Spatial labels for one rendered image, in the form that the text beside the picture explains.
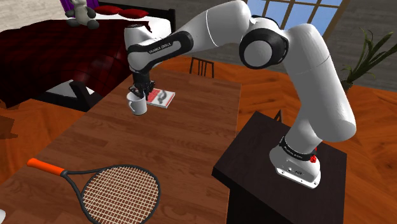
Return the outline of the red and white book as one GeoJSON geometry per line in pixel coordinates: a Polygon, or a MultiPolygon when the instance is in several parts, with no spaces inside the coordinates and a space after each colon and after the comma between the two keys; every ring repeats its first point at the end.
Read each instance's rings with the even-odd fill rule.
{"type": "Polygon", "coordinates": [[[152,92],[150,92],[146,103],[148,105],[167,109],[175,95],[175,92],[154,88],[152,92]]]}

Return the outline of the green potted plant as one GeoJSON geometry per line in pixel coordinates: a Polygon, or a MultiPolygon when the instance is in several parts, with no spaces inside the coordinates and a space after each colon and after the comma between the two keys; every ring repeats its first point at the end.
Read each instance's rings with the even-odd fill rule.
{"type": "Polygon", "coordinates": [[[349,89],[354,85],[354,81],[362,77],[364,74],[370,74],[374,79],[376,79],[376,76],[371,73],[370,70],[388,56],[397,52],[397,43],[386,51],[378,52],[394,34],[393,31],[387,33],[377,43],[374,43],[373,32],[371,30],[366,31],[362,28],[360,29],[364,34],[364,43],[359,60],[354,67],[344,64],[342,68],[342,71],[348,71],[347,78],[341,81],[345,93],[348,93],[349,89]]]}

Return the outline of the dark robot stand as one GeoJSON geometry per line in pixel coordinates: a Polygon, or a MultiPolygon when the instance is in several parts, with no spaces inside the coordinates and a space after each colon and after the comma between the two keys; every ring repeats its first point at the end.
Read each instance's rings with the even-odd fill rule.
{"type": "Polygon", "coordinates": [[[346,153],[321,143],[321,181],[307,188],[276,173],[269,159],[288,130],[255,112],[213,167],[230,190],[226,224],[344,224],[346,153]]]}

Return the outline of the window with wooden frame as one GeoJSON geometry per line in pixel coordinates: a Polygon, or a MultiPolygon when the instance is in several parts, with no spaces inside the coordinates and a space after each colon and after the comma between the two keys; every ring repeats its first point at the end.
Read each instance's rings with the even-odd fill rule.
{"type": "Polygon", "coordinates": [[[308,23],[328,39],[350,0],[243,0],[251,13],[274,19],[281,29],[308,23]]]}

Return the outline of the grey teddy bear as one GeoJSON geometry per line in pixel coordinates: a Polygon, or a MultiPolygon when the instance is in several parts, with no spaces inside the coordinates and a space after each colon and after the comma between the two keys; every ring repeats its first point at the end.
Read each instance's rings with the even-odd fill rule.
{"type": "Polygon", "coordinates": [[[66,23],[71,27],[77,27],[79,25],[85,25],[89,29],[98,29],[99,23],[96,21],[96,12],[88,7],[87,0],[69,0],[74,6],[72,10],[65,12],[65,16],[68,18],[66,23]]]}

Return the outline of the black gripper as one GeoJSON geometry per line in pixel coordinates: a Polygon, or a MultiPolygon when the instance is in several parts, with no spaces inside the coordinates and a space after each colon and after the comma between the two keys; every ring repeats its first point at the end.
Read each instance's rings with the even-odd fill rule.
{"type": "Polygon", "coordinates": [[[139,90],[143,90],[145,98],[147,99],[153,91],[155,82],[151,79],[150,73],[132,73],[134,86],[129,87],[129,91],[136,97],[139,97],[139,90]]]}

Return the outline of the white mug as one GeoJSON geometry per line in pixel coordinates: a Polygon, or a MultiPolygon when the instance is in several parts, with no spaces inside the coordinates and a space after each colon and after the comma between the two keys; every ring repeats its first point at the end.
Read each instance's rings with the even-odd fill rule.
{"type": "Polygon", "coordinates": [[[127,94],[127,105],[136,116],[143,115],[147,112],[146,98],[138,97],[132,92],[127,94]]]}

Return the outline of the wooden table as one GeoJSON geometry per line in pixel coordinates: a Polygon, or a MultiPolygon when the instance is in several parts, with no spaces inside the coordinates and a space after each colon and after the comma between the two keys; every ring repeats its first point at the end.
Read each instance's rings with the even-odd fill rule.
{"type": "MultiPolygon", "coordinates": [[[[134,115],[126,79],[37,158],[73,171],[78,187],[92,169],[138,165],[161,187],[148,224],[225,224],[229,191],[212,168],[235,137],[241,85],[164,69],[150,76],[158,88],[174,92],[168,108],[149,106],[134,115]]],[[[27,166],[0,185],[0,209],[3,224],[90,224],[64,178],[27,166]]]]}

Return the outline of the bed with dark red blanket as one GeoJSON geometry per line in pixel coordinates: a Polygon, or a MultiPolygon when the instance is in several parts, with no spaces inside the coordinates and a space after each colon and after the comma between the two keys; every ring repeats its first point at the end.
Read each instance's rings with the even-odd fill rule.
{"type": "Polygon", "coordinates": [[[145,17],[113,15],[95,30],[45,20],[0,32],[0,104],[14,107],[69,80],[106,96],[131,74],[123,37],[126,26],[142,24],[156,36],[176,30],[175,10],[143,10],[145,17]]]}

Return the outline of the tennis racket with orange grip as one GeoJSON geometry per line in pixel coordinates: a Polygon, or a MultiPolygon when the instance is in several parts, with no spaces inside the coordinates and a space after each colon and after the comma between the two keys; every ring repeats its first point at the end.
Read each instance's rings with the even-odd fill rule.
{"type": "Polygon", "coordinates": [[[27,166],[64,178],[73,188],[83,214],[93,224],[145,224],[160,202],[158,178],[136,165],[70,171],[31,158],[27,166]]]}

